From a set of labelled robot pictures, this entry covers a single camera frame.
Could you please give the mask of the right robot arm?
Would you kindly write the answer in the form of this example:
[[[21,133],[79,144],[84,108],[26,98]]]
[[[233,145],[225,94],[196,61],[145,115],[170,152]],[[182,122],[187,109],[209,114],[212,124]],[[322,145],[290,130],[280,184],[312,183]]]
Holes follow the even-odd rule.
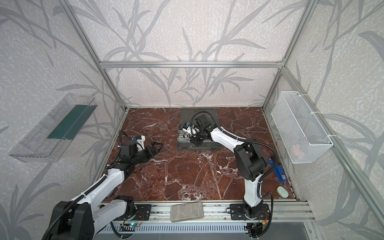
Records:
[[[250,220],[255,219],[262,210],[264,199],[272,195],[272,193],[262,195],[263,180],[274,172],[279,165],[280,157],[273,147],[236,136],[215,121],[210,122],[205,116],[207,113],[202,111],[194,114],[191,121],[195,121],[196,124],[185,123],[182,129],[190,135],[190,142],[196,146],[201,146],[205,140],[210,140],[234,153],[238,171],[245,179],[243,199],[245,215]]]

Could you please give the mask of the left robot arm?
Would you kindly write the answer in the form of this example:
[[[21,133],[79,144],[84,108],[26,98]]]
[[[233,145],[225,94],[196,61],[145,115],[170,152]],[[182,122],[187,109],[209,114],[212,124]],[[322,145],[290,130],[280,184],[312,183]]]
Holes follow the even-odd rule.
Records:
[[[147,163],[163,148],[153,142],[144,146],[145,138],[137,136],[119,145],[119,151],[107,171],[84,192],[70,201],[61,201],[53,209],[44,240],[91,240],[117,218],[125,220],[137,214],[132,197],[119,196],[102,206],[103,200],[121,185],[139,164]]]

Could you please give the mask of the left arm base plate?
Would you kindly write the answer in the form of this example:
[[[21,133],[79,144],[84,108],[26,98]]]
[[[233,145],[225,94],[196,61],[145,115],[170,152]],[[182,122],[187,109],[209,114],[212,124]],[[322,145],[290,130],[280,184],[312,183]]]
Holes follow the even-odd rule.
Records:
[[[150,219],[151,209],[151,204],[136,205],[136,212],[130,217],[130,221],[148,221]]]

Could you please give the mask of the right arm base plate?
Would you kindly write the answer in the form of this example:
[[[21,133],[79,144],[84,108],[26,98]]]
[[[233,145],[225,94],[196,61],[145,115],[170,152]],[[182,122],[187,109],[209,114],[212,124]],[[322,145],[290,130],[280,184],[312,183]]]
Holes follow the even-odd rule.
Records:
[[[260,210],[258,210],[258,213],[254,217],[248,218],[246,215],[246,212],[244,210],[244,205],[243,204],[230,204],[230,215],[231,215],[231,220],[233,221],[265,221],[269,219],[269,214],[270,214],[270,208],[268,204],[262,204]]]

